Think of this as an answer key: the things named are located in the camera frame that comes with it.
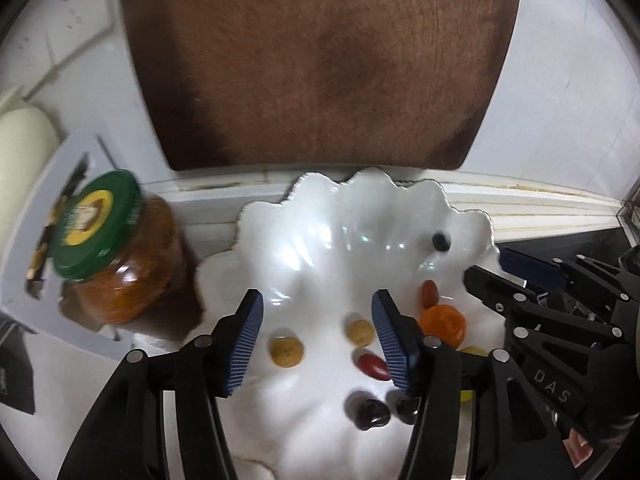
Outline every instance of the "screw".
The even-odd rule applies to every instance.
[[[422,340],[422,343],[429,348],[437,348],[442,344],[442,341],[439,337],[428,335]]]
[[[518,339],[524,339],[529,335],[529,330],[527,330],[523,326],[517,326],[513,329],[513,335]]]
[[[145,355],[142,352],[142,350],[132,350],[131,352],[129,352],[127,354],[127,362],[129,362],[129,363],[139,363],[140,361],[142,361],[142,358],[144,356]]]
[[[196,348],[206,348],[207,346],[211,346],[211,343],[213,343],[213,339],[207,334],[199,335],[193,340],[193,345]]]
[[[502,348],[498,348],[497,350],[494,350],[494,359],[501,363],[505,363],[509,360],[509,352]]]

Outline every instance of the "black device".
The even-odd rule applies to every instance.
[[[549,264],[503,249],[500,261],[528,287],[477,266],[464,275],[469,293],[505,317],[504,349],[488,357],[424,336],[388,291],[373,295],[372,319],[394,384],[420,398],[400,480],[450,479],[460,390],[475,391],[468,480],[578,478],[550,413],[606,446],[618,446],[640,413],[640,277],[580,255]],[[575,301],[566,308],[562,294],[589,315],[569,312]],[[175,390],[185,478],[237,479],[215,399],[241,384],[262,308],[260,293],[249,290],[236,314],[179,352],[129,352],[78,431],[58,480],[166,480],[163,390]]]
[[[33,369],[22,341],[23,330],[0,314],[0,402],[33,415]]]

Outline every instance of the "white ceramic dish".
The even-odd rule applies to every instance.
[[[438,231],[450,237],[447,253],[433,248]],[[247,205],[233,249],[200,264],[196,280],[206,313],[191,334],[210,332],[248,288],[264,295],[264,321],[244,383],[219,403],[232,455],[263,464],[260,474],[268,469],[278,480],[397,478],[412,427],[392,417],[383,428],[360,431],[348,419],[345,406],[356,392],[385,401],[396,388],[354,366],[345,323],[370,320],[371,295],[379,288],[388,288],[402,313],[419,316],[418,291],[432,279],[441,301],[466,316],[462,347],[498,348],[503,318],[462,284],[474,264],[502,273],[489,217],[456,211],[432,180],[404,188],[377,169],[344,184],[309,173],[283,203]],[[282,335],[305,345],[297,367],[271,361],[270,339]],[[377,340],[369,350],[383,356]],[[464,478],[470,413],[462,411],[454,475]],[[251,479],[241,480],[264,478],[247,470]]]

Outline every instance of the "glass jar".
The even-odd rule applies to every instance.
[[[176,340],[180,334],[168,336],[176,322],[186,335],[199,321],[171,208],[158,196],[143,196],[129,171],[98,177],[70,201],[52,256],[56,272],[73,283],[82,308],[98,322],[143,317],[135,331]],[[149,316],[156,311],[158,319]]]

